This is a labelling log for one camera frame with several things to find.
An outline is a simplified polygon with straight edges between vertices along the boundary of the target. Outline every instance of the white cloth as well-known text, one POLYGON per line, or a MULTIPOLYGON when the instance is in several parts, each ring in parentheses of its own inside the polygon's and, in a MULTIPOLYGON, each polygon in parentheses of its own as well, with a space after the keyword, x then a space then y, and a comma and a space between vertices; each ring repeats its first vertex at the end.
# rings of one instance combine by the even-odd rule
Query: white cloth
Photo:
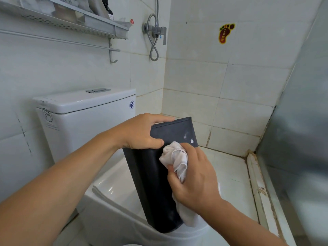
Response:
MULTIPOLYGON (((172 142, 163 149, 162 156, 159 161, 167 168, 168 165, 173 165, 174 172, 176 172, 181 183, 186 178, 186 172, 188 167, 188 156, 185 149, 177 142, 172 142)), ((180 215, 182 221, 186 226, 196 227, 199 220, 199 215, 189 208, 179 203, 174 195, 172 195, 175 203, 176 210, 180 215)))

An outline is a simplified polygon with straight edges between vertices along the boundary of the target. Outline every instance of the wall hook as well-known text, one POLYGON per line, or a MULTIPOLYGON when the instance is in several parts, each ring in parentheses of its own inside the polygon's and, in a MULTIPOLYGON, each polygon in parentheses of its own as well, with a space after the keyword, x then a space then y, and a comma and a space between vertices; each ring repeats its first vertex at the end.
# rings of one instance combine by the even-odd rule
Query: wall hook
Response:
MULTIPOLYGON (((108 43, 109 43, 109 48, 111 47, 111 39, 108 39, 108 43)), ((118 60, 115 60, 115 61, 112 61, 112 51, 109 50, 109 61, 112 63, 112 64, 115 64, 118 60)))

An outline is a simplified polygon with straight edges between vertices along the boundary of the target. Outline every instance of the toilet tank lid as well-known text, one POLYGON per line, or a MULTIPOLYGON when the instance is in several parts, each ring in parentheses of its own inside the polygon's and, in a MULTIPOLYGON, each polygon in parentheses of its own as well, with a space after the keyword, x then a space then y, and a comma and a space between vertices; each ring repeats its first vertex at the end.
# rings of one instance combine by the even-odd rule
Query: toilet tank lid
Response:
POLYGON ((45 108, 52 113, 66 114, 111 103, 133 95, 135 95, 135 89, 93 88, 82 91, 34 97, 33 100, 36 101, 37 108, 45 108))

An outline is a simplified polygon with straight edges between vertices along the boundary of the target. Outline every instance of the toilet tank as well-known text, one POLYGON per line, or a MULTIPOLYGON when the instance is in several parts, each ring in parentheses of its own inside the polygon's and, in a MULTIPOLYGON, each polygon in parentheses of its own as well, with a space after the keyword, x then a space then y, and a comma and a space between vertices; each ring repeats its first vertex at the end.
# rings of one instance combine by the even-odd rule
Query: toilet tank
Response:
POLYGON ((135 116, 135 89, 98 88, 34 100, 55 162, 135 116))

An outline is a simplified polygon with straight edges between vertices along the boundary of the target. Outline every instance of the flush button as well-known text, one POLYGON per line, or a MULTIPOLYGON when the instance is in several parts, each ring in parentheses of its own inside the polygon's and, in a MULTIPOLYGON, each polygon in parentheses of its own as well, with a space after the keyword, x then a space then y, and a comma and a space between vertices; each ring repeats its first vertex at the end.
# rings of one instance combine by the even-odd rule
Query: flush button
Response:
POLYGON ((99 89, 87 90, 86 92, 88 92, 88 93, 98 93, 98 92, 104 92, 104 91, 110 91, 110 89, 99 88, 99 89))

